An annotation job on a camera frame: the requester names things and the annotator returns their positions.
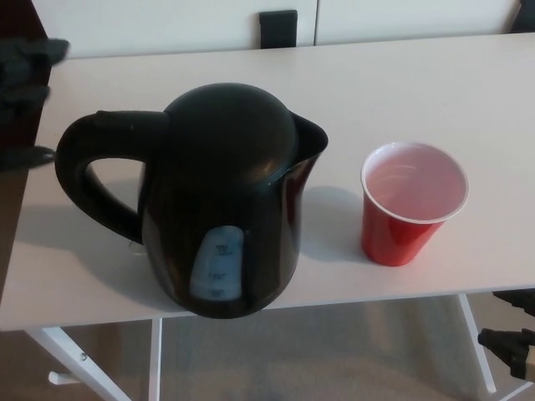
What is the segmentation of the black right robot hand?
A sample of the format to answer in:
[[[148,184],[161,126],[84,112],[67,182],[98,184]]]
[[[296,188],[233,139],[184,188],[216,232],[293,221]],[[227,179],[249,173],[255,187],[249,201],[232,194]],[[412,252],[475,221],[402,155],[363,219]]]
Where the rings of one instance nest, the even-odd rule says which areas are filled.
[[[534,316],[534,289],[499,291],[492,293],[498,299]],[[514,378],[534,382],[534,331],[497,331],[483,328],[477,341],[492,352],[510,369]]]

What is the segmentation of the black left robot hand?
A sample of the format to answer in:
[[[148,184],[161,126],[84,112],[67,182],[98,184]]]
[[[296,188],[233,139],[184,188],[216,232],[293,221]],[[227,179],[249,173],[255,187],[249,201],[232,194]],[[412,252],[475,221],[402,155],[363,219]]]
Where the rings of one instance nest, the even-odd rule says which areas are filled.
[[[28,85],[37,73],[62,63],[70,42],[61,38],[6,38],[1,41],[1,125],[43,107],[48,85]],[[54,162],[55,151],[40,145],[1,151],[1,172],[32,170]]]

